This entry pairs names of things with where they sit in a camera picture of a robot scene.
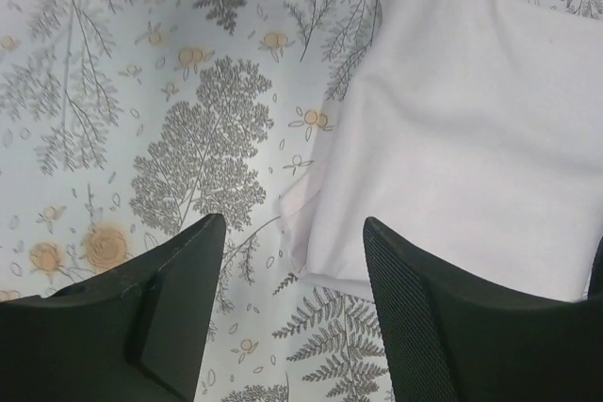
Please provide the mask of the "white t shirt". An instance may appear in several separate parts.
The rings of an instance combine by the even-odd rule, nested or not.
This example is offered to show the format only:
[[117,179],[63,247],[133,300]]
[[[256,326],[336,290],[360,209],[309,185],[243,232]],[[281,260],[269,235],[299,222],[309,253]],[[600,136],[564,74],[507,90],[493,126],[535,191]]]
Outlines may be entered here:
[[523,0],[379,0],[326,154],[281,199],[295,274],[371,295],[363,226],[528,294],[602,236],[602,24]]

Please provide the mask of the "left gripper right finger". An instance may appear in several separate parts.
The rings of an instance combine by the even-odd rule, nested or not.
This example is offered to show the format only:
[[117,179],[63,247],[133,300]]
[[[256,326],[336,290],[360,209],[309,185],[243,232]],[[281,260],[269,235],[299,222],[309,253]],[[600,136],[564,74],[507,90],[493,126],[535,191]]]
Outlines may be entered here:
[[495,284],[415,246],[374,217],[364,250],[398,401],[598,401],[602,264],[564,302]]

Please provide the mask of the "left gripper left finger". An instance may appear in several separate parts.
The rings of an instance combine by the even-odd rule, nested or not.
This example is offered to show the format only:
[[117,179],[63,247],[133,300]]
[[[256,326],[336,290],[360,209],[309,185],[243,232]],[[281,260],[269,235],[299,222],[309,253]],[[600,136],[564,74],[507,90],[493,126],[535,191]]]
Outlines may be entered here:
[[3,302],[2,399],[193,400],[225,233],[209,215],[50,297]]

